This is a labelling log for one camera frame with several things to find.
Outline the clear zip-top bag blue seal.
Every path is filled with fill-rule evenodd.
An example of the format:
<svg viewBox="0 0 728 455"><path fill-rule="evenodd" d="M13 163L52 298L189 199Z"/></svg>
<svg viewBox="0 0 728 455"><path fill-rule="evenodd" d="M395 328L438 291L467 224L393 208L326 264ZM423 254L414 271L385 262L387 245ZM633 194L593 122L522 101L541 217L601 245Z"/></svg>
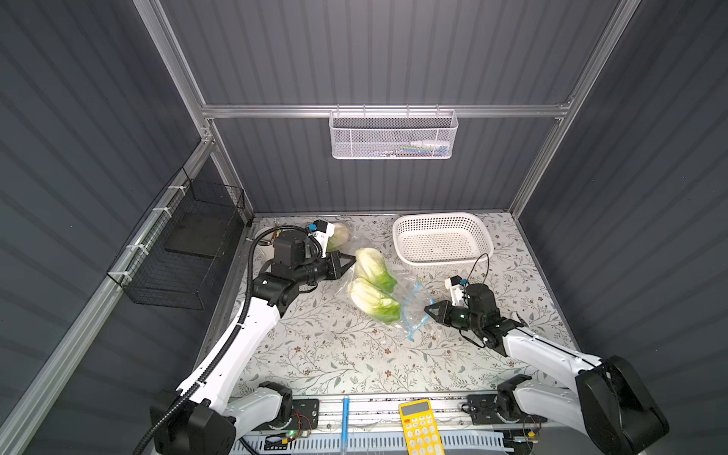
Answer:
<svg viewBox="0 0 728 455"><path fill-rule="evenodd" d="M345 274L343 285L337 290L337 298L346 305L354 309L367 322L373 322L376 328L392 329L400 339L409 342L415 341L427 324L431 321L424 310L427 305L434 303L432 296L426 290L426 286L417 278L416 275L409 273L407 270L390 270L398 284L394 288L394 292L388 294L392 296L401 305L400 320L390 324L379 322L368 316L350 300L348 295L348 285L356 279L353 271Z"/></svg>

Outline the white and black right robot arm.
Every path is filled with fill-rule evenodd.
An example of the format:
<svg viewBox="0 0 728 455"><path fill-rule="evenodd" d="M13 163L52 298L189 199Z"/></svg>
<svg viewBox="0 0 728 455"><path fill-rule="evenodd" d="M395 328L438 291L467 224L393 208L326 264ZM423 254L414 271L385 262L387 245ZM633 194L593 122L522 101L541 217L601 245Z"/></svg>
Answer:
<svg viewBox="0 0 728 455"><path fill-rule="evenodd" d="M667 436L667 417L625 358L567 348L538 335L521 317L502 316L486 284L459 276L446 283L449 299L425 308L434 322L549 379L520 373L500 383L492 399L469 400L464 410L474 422L481 413L495 413L507 424L555 421L588 436L604 454L638 454Z"/></svg>

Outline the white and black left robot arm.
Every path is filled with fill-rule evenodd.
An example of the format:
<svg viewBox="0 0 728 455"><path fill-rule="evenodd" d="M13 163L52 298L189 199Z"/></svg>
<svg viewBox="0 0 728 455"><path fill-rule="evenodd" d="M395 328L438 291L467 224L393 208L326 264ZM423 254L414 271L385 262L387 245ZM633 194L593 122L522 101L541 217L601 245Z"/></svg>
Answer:
<svg viewBox="0 0 728 455"><path fill-rule="evenodd" d="M136 454L149 445L158 454L228 454L257 427L288 423L292 392L286 386L267 381L243 398L232 393L255 349L295 299L320 282L340 279L356 263L353 255L328 251L336 230L335 224L316 220L305 227L272 227L252 240L256 248L267 236L273 238L271 264L256 272L255 255L248 255L241 308L174 394L151 407L151 427L136 445Z"/></svg>

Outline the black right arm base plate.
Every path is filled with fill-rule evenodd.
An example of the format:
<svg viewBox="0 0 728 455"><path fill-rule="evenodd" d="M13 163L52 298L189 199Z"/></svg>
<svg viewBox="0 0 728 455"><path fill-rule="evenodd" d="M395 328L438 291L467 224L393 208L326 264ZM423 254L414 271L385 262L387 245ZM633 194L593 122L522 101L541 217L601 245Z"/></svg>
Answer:
<svg viewBox="0 0 728 455"><path fill-rule="evenodd" d="M476 426L496 424L546 423L547 418L523 411L509 394L489 392L488 394L469 394L462 403L461 411L467 414Z"/></svg>

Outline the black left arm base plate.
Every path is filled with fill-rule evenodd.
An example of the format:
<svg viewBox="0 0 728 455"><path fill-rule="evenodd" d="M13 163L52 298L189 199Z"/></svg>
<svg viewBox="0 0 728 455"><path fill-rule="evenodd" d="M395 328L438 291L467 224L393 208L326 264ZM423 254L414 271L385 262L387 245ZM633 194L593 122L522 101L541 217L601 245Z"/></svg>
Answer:
<svg viewBox="0 0 728 455"><path fill-rule="evenodd" d="M290 419L284 430L316 430L319 424L320 400L294 399Z"/></svg>

